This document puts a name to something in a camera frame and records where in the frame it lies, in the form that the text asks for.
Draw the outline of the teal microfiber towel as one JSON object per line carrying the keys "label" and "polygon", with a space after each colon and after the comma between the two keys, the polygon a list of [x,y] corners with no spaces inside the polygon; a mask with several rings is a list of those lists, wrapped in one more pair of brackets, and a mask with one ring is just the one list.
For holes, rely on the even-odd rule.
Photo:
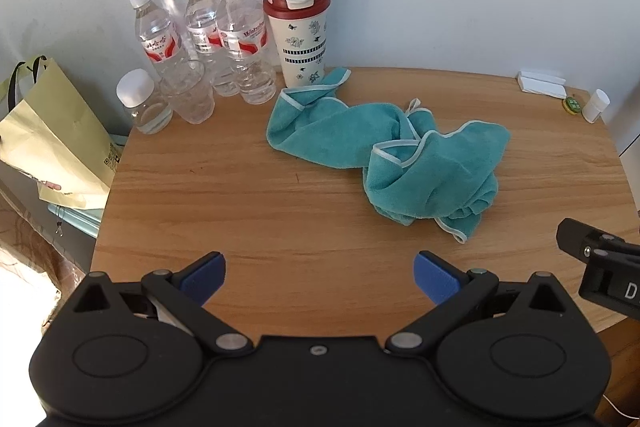
{"label": "teal microfiber towel", "polygon": [[338,68],[310,86],[283,89],[268,121],[269,145],[323,167],[358,169],[380,215],[401,225],[432,220],[466,243],[498,194],[509,130],[469,120],[441,132],[417,98],[407,108],[349,106],[336,95],[349,76]]}

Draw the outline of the small green yellow object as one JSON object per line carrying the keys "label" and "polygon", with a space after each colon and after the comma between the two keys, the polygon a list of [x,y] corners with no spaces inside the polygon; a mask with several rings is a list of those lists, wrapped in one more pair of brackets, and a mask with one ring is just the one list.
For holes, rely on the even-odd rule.
{"label": "small green yellow object", "polygon": [[562,105],[570,115],[579,115],[580,113],[582,113],[582,104],[580,104],[580,102],[572,96],[567,96],[566,98],[564,98],[564,100],[562,101]]}

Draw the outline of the small white bottle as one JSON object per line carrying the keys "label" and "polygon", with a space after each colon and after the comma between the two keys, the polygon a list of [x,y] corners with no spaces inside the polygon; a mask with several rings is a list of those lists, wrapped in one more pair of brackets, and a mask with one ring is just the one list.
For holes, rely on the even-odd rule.
{"label": "small white bottle", "polygon": [[589,122],[589,124],[594,124],[602,116],[602,113],[608,108],[610,103],[610,98],[603,90],[594,90],[582,108],[582,118]]}

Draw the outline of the yellow-green paper bag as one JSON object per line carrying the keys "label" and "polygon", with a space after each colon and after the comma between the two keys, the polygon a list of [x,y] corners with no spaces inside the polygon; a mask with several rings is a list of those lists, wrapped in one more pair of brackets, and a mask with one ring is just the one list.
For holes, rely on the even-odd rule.
{"label": "yellow-green paper bag", "polygon": [[35,181],[43,202],[104,208],[120,155],[52,58],[18,62],[1,83],[1,161]]}

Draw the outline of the small glass jar white lid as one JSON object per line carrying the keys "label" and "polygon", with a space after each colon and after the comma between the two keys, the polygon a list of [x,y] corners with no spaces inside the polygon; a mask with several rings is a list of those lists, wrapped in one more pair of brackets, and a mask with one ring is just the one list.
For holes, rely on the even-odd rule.
{"label": "small glass jar white lid", "polygon": [[130,70],[123,75],[117,83],[116,95],[134,127],[143,134],[160,132],[171,121],[174,112],[144,69]]}

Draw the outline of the clear textured plastic cup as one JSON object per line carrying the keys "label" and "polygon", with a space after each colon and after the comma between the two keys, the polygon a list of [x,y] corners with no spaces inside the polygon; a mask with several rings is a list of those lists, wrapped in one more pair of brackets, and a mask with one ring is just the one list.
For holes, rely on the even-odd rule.
{"label": "clear textured plastic cup", "polygon": [[214,90],[205,73],[201,61],[182,61],[168,69],[160,80],[164,98],[188,124],[201,124],[214,113]]}

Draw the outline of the left water bottle red label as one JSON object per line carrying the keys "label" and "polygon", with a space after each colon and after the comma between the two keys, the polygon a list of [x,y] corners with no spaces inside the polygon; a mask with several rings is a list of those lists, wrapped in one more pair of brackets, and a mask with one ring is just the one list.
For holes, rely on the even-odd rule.
{"label": "left water bottle red label", "polygon": [[169,12],[155,0],[130,0],[134,32],[157,74],[170,84],[179,82],[179,68],[189,60],[180,32]]}

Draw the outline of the water bottle red label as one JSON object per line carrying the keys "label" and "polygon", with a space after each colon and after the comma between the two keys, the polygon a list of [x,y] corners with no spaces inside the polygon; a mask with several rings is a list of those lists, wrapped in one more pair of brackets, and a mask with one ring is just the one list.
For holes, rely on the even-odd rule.
{"label": "water bottle red label", "polygon": [[130,0],[134,32],[157,74],[170,84],[179,82],[179,68],[189,60],[180,32],[169,12],[155,0]]}
{"label": "water bottle red label", "polygon": [[266,54],[268,30],[262,7],[256,0],[220,0],[216,25],[242,99],[250,105],[268,102],[277,86]]}
{"label": "water bottle red label", "polygon": [[217,28],[219,5],[220,0],[188,0],[183,19],[198,59],[205,65],[206,78],[218,95],[230,98],[240,90]]}

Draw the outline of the middle water bottle red label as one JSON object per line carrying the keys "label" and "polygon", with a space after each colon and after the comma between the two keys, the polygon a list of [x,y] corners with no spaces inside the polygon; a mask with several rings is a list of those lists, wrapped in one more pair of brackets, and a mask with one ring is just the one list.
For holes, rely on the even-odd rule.
{"label": "middle water bottle red label", "polygon": [[198,59],[205,65],[206,78],[218,95],[230,98],[240,90],[217,28],[219,5],[220,0],[188,0],[183,19]]}

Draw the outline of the right water bottle red label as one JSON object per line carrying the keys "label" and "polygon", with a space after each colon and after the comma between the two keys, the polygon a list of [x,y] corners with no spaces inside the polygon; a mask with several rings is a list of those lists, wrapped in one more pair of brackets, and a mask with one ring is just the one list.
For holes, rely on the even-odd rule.
{"label": "right water bottle red label", "polygon": [[268,30],[262,7],[256,0],[220,0],[216,25],[242,99],[250,105],[268,102],[277,86],[266,54]]}

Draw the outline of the cream tumbler red lid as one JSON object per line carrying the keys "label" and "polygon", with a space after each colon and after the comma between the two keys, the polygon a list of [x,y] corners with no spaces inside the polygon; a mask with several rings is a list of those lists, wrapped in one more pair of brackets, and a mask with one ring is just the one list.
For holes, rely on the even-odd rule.
{"label": "cream tumbler red lid", "polygon": [[264,0],[285,84],[309,86],[324,76],[326,14],[331,0]]}

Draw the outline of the white box by wall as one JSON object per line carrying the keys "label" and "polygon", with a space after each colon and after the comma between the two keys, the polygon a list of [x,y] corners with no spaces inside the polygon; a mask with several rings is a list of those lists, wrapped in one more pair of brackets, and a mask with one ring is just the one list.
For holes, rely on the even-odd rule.
{"label": "white box by wall", "polygon": [[567,97],[566,80],[558,76],[521,70],[516,76],[516,81],[524,93],[551,96],[551,98],[559,100],[564,100]]}

